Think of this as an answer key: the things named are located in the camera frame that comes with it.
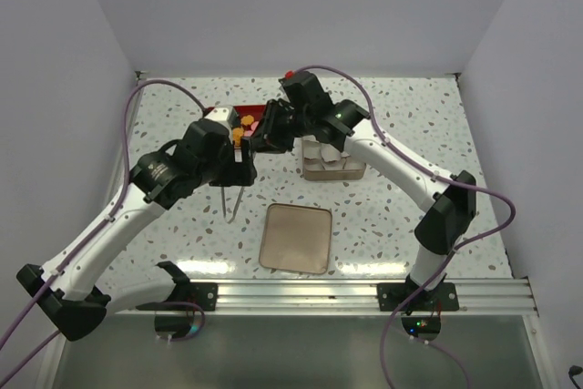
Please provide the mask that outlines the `square cookie tin box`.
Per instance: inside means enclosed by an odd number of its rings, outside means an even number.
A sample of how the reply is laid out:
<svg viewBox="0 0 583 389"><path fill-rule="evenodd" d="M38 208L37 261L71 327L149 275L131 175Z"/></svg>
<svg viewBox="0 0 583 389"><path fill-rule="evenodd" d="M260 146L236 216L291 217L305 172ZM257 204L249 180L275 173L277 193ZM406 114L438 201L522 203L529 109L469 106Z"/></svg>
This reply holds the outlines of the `square cookie tin box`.
<svg viewBox="0 0 583 389"><path fill-rule="evenodd" d="M365 170L365 164L348 153L318 142L314 136L302 138L302 173L306 180L358 180L364 176Z"/></svg>

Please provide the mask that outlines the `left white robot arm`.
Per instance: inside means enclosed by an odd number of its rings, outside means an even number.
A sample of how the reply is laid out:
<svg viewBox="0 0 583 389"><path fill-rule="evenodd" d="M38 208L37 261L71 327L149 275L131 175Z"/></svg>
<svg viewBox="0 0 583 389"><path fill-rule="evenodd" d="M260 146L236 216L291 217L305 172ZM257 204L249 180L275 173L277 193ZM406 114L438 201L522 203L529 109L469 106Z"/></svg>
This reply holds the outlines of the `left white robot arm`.
<svg viewBox="0 0 583 389"><path fill-rule="evenodd" d="M236 159L233 131L239 126L230 107L216 107L192 122L182 138L142 156L109 207L57 256L19 270L18 282L69 341L92 333L112 310L111 297L96 281L150 223L201 186L253 182L250 150Z"/></svg>

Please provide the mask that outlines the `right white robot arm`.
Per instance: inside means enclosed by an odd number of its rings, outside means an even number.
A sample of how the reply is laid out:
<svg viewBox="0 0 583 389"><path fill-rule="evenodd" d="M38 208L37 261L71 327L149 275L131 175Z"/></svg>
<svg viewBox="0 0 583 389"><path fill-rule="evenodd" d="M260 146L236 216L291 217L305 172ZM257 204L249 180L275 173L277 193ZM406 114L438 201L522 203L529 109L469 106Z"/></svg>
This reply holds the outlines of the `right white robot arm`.
<svg viewBox="0 0 583 389"><path fill-rule="evenodd" d="M285 153L297 138L361 161L400 188L424 214L414 229L419 250L399 292L388 292L398 312L426 309L438 298L445 262L476 215L476 180L466 171L450 175L404 148L374 120L371 108L345 99L333 102L320 80L303 70L279 80L284 97L270 100L251 138L260 153Z"/></svg>

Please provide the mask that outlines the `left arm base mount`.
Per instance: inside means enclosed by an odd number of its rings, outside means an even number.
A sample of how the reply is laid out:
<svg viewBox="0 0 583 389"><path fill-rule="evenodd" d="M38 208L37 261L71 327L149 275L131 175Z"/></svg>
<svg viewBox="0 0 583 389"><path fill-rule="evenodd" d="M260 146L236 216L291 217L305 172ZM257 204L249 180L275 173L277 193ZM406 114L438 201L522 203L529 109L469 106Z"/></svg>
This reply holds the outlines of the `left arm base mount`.
<svg viewBox="0 0 583 389"><path fill-rule="evenodd" d="M142 300L138 310L153 311L166 309L177 310L179 302L191 302L198 305L204 312L214 312L219 297L219 286L216 282L193 282L190 277L174 262L161 261L157 267L166 273L164 280L170 280L169 286L164 286L155 298Z"/></svg>

